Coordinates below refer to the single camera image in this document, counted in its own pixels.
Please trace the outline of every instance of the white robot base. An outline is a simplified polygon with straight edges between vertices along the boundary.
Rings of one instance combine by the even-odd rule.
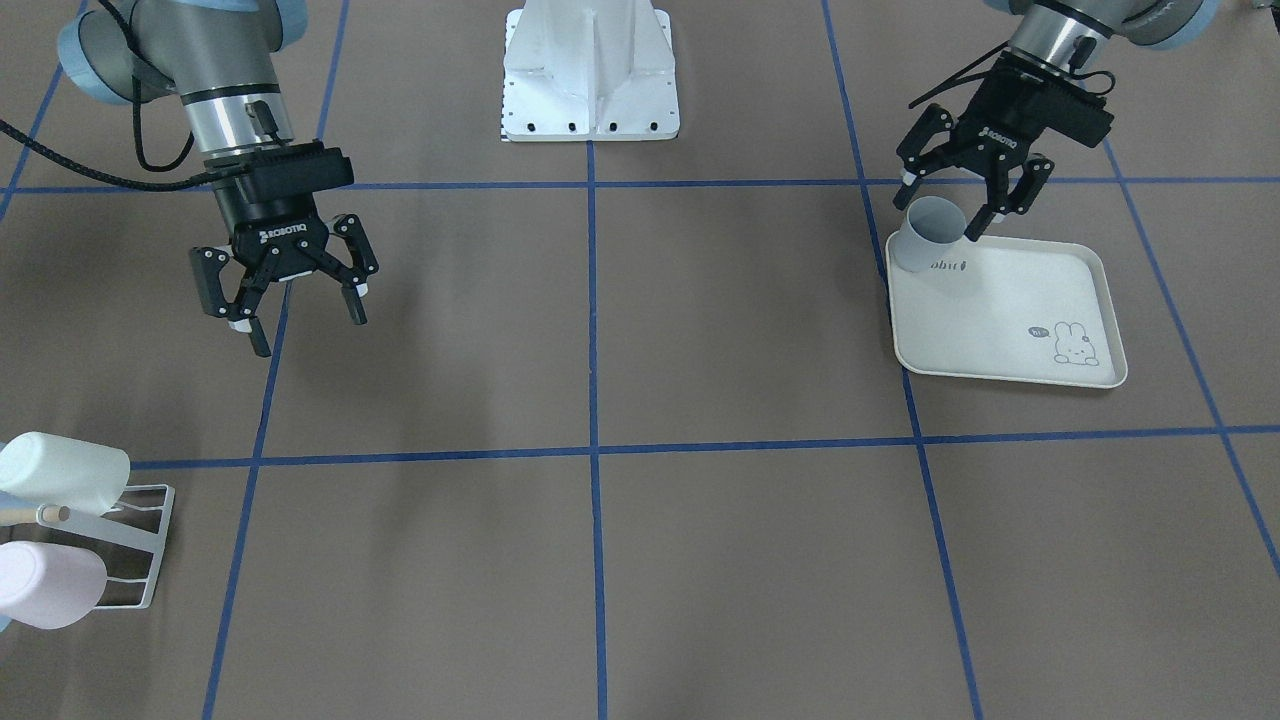
[[[529,0],[507,15],[502,140],[680,133],[671,18],[650,0]]]

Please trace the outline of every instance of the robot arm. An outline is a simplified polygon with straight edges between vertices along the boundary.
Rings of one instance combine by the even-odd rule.
[[[311,193],[355,181],[351,161],[319,141],[296,138],[270,54],[306,32],[305,0],[123,0],[76,18],[59,36],[68,77],[110,104],[177,95],[214,181],[230,243],[191,250],[206,314],[247,333],[270,356],[257,306],[273,282],[320,270],[342,284],[351,318],[366,322],[361,297],[378,272],[356,215],[325,224]],[[326,251],[330,234],[352,264]],[[244,274],[234,299],[220,270],[234,258]]]
[[[920,187],[919,179],[945,168],[980,176],[987,183],[987,201],[965,231],[974,241],[992,222],[1010,213],[1025,214],[1036,201],[1053,172],[1052,160],[1030,151],[1046,129],[1088,147],[1097,147],[1111,132],[1115,118],[1106,111],[1106,92],[1084,90],[1080,81],[1092,77],[1084,73],[1114,36],[1156,50],[1178,47],[1208,27],[1219,5],[1219,0],[986,3],[1021,15],[1023,22],[1006,45],[991,53],[998,53],[998,58],[989,70],[964,76],[983,58],[913,102],[914,108],[943,90],[982,79],[959,118],[931,104],[899,145],[902,186],[893,199],[900,210],[905,209]],[[941,133],[947,133],[947,140],[925,151],[925,145]],[[1021,177],[1010,188],[1009,173],[1016,168]]]

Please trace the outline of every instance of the robotiq logo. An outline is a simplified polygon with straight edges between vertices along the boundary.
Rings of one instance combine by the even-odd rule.
[[[989,137],[989,138],[995,140],[996,142],[998,142],[1001,145],[1007,145],[1011,150],[1018,150],[1018,141],[1016,140],[1011,140],[1009,137],[1005,137],[1005,136],[1000,135],[998,132],[996,132],[996,131],[993,131],[991,128],[987,128],[987,127],[982,128],[982,132],[978,133],[978,137],[983,137],[983,136]]]
[[[257,231],[257,241],[259,243],[262,243],[276,237],[293,234],[296,232],[307,232],[307,224],[298,223],[296,225],[289,225],[287,228],[275,228],[274,231]]]

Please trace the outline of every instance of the wooden dowel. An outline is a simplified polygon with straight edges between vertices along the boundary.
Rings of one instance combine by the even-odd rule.
[[[24,523],[65,523],[72,516],[70,507],[61,505],[41,505],[40,507],[22,507],[17,510],[0,510],[0,525],[22,525]]]

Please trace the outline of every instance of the gray cup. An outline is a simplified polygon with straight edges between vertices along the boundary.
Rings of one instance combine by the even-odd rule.
[[[919,273],[937,263],[964,237],[968,227],[964,213],[955,202],[942,197],[920,197],[906,209],[902,228],[888,242],[893,264],[909,273]]]

